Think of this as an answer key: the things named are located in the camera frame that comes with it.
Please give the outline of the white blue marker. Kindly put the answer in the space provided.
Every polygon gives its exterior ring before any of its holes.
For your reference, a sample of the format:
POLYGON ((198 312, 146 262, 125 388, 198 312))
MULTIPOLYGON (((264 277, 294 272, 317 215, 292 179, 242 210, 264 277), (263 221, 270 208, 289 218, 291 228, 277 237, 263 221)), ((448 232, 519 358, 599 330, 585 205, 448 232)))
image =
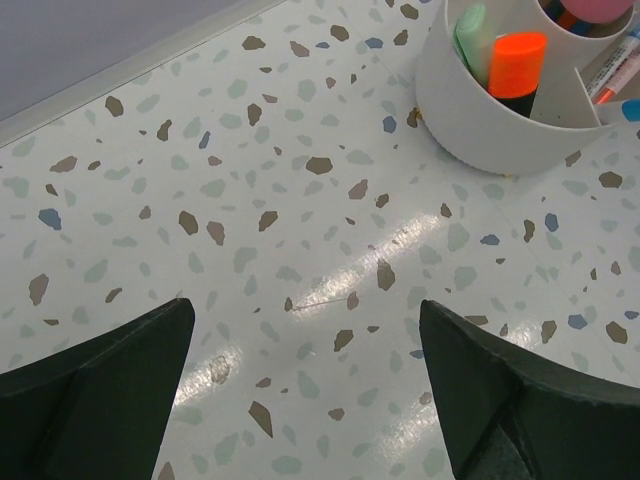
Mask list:
POLYGON ((549 0, 542 6, 546 15, 559 27, 576 35, 585 35, 592 25, 570 13, 560 0, 549 0))

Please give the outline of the blue capped pen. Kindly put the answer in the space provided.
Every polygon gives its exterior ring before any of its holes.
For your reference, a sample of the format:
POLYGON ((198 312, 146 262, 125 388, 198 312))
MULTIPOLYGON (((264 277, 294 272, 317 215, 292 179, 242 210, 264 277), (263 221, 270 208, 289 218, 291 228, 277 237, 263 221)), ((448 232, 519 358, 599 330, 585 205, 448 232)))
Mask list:
POLYGON ((634 123, 640 121, 640 99, 631 98, 595 106, 602 124, 634 123))

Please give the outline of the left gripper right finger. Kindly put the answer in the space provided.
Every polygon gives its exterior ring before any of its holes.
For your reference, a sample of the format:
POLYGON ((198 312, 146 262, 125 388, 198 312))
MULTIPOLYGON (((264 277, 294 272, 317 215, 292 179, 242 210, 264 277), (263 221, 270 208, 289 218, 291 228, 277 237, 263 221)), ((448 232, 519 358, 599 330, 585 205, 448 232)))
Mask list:
POLYGON ((457 479, 636 479, 639 391, 550 361, 425 300, 419 331, 457 479))

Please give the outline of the orange pen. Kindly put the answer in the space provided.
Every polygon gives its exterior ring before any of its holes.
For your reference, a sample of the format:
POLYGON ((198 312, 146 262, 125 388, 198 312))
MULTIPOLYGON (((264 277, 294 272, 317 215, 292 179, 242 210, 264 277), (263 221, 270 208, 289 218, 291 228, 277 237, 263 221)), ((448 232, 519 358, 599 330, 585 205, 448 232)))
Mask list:
POLYGON ((586 90, 593 103, 598 95, 606 88, 606 84, 617 73, 639 48, 639 30, 631 30, 624 39, 609 54, 595 76, 587 84, 586 90))

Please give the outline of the orange black highlighter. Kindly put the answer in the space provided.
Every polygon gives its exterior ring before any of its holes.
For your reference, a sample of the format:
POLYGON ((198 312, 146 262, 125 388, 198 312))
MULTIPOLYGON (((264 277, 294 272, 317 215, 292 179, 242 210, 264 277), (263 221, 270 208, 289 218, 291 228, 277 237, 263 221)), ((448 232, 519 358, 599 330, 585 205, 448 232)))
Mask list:
POLYGON ((515 113, 529 117, 546 46, 547 37, 540 32, 518 32, 498 37, 490 62, 489 94, 515 113))

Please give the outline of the green pen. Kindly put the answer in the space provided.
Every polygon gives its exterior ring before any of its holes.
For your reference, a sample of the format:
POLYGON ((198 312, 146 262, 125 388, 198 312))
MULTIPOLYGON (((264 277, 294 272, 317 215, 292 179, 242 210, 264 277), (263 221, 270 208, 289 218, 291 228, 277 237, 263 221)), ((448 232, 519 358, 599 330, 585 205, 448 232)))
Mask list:
POLYGON ((495 29, 484 3, 469 5, 456 22, 455 45, 468 71, 483 88, 489 84, 495 38, 495 29))

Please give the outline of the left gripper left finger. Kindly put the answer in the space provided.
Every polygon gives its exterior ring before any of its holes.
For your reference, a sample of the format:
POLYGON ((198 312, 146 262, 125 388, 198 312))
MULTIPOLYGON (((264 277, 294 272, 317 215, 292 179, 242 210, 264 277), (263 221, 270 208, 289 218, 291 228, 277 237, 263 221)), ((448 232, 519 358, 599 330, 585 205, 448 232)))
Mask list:
POLYGON ((176 298, 2 374, 2 478, 151 478, 194 324, 176 298))

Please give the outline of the pink glue stick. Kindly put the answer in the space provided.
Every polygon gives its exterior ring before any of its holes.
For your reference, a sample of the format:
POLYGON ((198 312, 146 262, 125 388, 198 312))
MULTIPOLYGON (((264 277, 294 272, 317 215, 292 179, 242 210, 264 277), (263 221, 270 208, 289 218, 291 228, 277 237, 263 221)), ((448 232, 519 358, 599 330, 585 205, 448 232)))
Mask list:
POLYGON ((611 23, 623 16, 634 0, 561 0, 563 8, 577 19, 595 24, 611 23))

